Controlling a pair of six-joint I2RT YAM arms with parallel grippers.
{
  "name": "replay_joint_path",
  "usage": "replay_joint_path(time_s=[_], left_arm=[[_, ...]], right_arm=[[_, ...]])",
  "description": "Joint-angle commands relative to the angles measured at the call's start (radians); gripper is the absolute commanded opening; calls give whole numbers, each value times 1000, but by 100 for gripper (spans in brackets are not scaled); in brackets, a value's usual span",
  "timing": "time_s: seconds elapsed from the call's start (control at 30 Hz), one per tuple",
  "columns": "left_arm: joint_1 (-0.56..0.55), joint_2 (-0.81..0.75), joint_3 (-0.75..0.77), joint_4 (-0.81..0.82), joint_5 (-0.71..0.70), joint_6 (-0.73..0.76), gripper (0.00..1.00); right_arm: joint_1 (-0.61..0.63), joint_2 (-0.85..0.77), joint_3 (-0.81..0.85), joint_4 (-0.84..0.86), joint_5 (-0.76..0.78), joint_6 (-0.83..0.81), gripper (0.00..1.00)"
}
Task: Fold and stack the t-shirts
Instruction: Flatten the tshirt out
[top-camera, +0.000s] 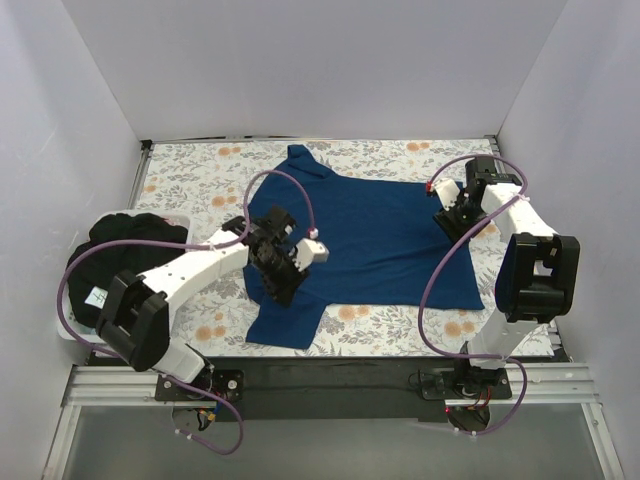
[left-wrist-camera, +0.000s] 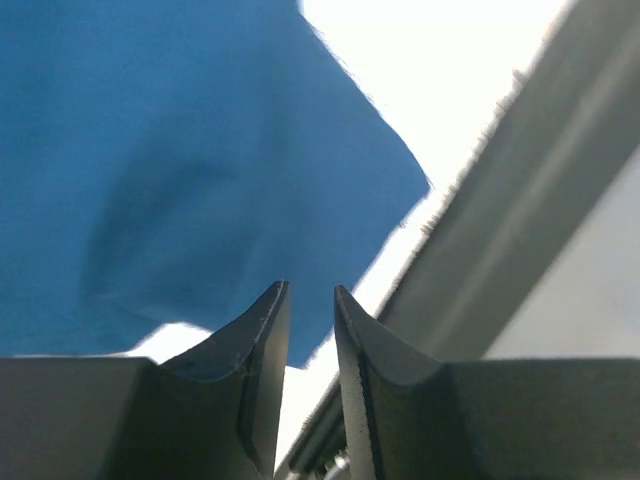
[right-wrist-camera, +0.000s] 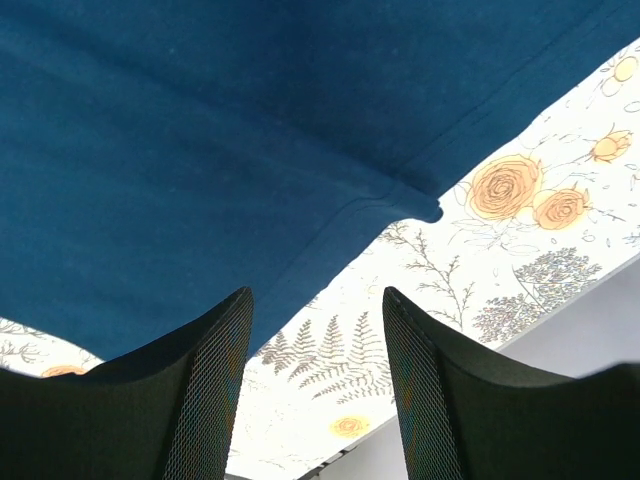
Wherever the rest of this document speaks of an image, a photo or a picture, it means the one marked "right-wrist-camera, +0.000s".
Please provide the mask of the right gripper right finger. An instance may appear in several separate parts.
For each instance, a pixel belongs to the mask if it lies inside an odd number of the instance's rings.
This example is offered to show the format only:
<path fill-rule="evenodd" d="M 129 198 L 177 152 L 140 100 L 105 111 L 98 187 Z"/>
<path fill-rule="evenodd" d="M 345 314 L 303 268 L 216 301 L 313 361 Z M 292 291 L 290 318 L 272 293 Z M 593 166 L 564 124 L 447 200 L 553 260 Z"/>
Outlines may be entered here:
<path fill-rule="evenodd" d="M 412 479 L 635 479 L 639 368 L 571 378 L 510 359 L 385 290 L 384 333 Z"/>

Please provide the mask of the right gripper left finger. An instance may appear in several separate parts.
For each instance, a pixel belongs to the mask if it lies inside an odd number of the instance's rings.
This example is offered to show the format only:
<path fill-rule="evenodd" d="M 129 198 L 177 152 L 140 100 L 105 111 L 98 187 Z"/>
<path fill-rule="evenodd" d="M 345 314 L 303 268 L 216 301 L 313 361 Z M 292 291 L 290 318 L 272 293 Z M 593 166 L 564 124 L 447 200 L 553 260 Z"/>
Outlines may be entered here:
<path fill-rule="evenodd" d="M 244 287 L 85 374 L 3 371 L 2 477 L 223 478 L 253 310 Z"/>

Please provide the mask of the blue t shirt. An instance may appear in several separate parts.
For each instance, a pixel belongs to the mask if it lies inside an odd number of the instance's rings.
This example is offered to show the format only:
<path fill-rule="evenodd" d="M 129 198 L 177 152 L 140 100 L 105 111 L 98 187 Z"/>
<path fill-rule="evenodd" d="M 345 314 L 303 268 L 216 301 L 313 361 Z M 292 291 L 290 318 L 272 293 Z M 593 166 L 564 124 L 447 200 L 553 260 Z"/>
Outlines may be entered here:
<path fill-rule="evenodd" d="M 5 1 L 1 313 L 111 359 L 248 286 L 257 350 L 638 36 L 635 1 Z"/>

